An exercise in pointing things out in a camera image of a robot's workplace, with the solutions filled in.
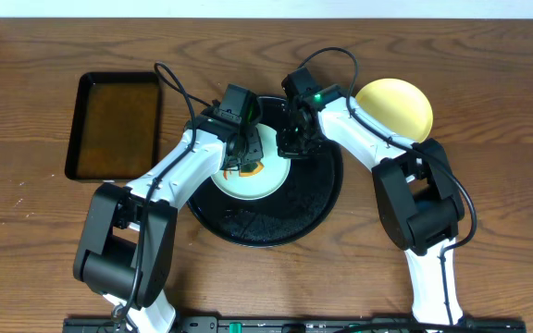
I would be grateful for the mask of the green and yellow scrub sponge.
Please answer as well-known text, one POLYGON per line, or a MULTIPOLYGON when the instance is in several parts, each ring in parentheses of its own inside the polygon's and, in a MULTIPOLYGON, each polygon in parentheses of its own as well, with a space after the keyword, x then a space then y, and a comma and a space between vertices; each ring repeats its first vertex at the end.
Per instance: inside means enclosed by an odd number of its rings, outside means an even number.
POLYGON ((244 165, 229 166, 223 170, 223 178, 228 180, 233 174, 237 174, 239 178, 249 178, 260 173, 264 169, 262 162, 252 162, 244 165))

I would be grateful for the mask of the light green plate with stain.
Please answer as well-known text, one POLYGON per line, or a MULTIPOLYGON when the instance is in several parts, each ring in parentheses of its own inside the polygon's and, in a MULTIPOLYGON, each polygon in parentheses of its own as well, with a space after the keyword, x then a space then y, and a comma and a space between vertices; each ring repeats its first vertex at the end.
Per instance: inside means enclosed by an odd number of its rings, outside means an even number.
POLYGON ((258 124, 258 134, 263 148, 263 158, 252 171, 227 169, 211 176, 213 183, 230 197, 240 200, 257 200, 274 193, 291 171, 291 160, 278 155, 277 132, 258 124))

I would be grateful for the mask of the yellow plate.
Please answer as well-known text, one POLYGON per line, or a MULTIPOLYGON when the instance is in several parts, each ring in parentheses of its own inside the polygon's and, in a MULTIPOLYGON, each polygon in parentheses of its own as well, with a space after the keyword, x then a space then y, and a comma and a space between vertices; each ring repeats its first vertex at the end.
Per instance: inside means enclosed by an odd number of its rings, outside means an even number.
POLYGON ((431 104, 423 92, 408 81, 374 80, 364 86, 355 99, 370 116, 405 138, 423 142, 431 132, 431 104))

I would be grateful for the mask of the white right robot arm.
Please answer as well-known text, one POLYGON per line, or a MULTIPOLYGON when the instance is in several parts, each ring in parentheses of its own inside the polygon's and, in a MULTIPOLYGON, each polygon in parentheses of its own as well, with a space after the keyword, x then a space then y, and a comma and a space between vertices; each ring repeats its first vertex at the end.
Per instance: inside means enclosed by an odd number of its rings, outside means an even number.
POLYGON ((453 249, 465 209, 443 147, 429 138, 427 97, 396 79, 375 80, 352 97, 338 85, 286 83, 290 107, 279 153, 297 157, 335 142, 372 174, 379 219, 404 251, 419 323, 457 325, 453 249))

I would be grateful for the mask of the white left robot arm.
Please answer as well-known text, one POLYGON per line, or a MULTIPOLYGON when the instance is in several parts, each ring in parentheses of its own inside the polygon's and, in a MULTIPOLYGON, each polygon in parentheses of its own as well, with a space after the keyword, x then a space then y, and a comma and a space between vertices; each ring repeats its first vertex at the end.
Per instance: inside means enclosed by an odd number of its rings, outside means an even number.
POLYGON ((98 332, 168 332, 176 318, 164 286, 179 210, 222 169, 262 158, 253 122, 199 116, 178 145, 124 187, 102 184, 93 195, 73 275, 114 308, 98 332))

